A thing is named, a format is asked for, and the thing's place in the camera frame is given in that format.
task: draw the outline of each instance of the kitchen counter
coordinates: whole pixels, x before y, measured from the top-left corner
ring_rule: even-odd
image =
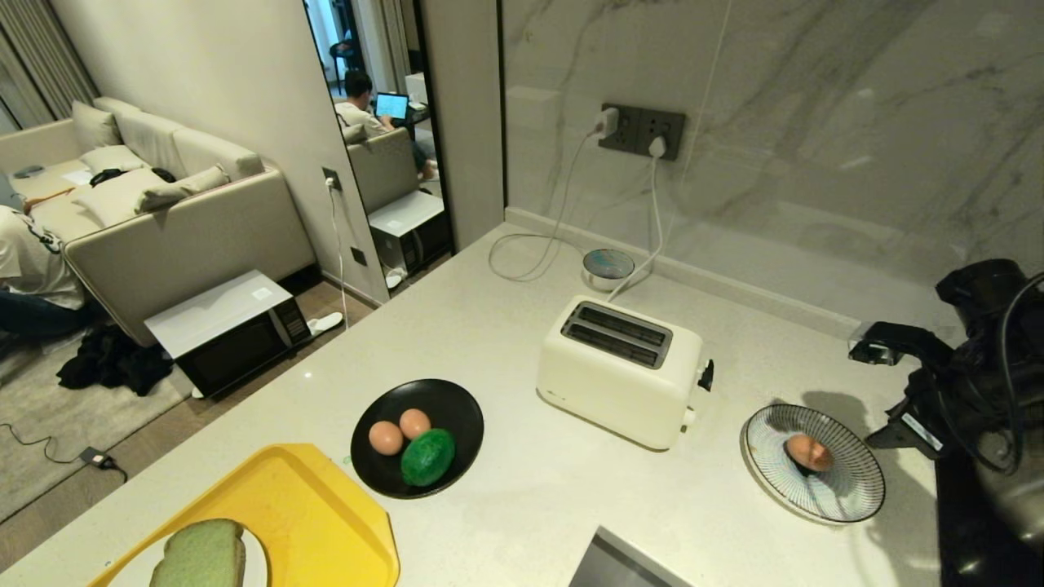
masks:
[[[701,334],[716,367],[713,392],[695,392],[695,424],[654,452],[538,397],[542,338],[574,295],[591,291],[568,246],[537,281],[493,275],[489,249],[513,231],[493,231],[187,440],[0,576],[0,586],[90,582],[268,444],[313,443],[358,482],[342,465],[356,420],[387,390],[429,377],[475,396],[485,439],[446,491],[409,501],[375,494],[392,519],[402,587],[565,587],[599,525],[696,587],[939,583],[934,476],[917,451],[875,453],[885,503],[844,527],[786,511],[739,452],[743,422],[774,398],[822,409],[860,436],[876,429],[912,363],[850,361],[845,341],[652,276],[617,303]],[[524,271],[543,246],[515,239],[498,267]]]

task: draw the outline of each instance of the laptop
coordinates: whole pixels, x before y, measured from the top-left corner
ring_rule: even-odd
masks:
[[[394,119],[405,120],[406,111],[409,107],[409,96],[405,94],[377,94],[377,117],[390,116]]]

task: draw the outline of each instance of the egg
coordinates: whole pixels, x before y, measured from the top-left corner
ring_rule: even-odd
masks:
[[[370,427],[370,446],[385,456],[402,450],[402,430],[392,422],[382,420]]]
[[[428,420],[427,414],[411,407],[399,417],[399,427],[407,439],[413,440],[431,429],[431,420]]]
[[[817,472],[834,466],[834,455],[820,441],[808,435],[794,435],[786,441],[786,451],[802,466]]]

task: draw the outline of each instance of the marble backsplash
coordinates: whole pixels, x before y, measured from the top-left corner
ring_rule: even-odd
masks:
[[[619,102],[688,117],[670,258],[951,341],[946,273],[1044,268],[1044,4],[503,0],[503,30],[513,207],[554,217]],[[649,161],[590,141],[567,222],[655,244]]]

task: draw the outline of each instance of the green avocado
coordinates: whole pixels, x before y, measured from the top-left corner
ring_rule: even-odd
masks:
[[[402,480],[413,487],[427,487],[446,474],[453,463],[456,443],[453,435],[432,428],[413,439],[402,453]]]

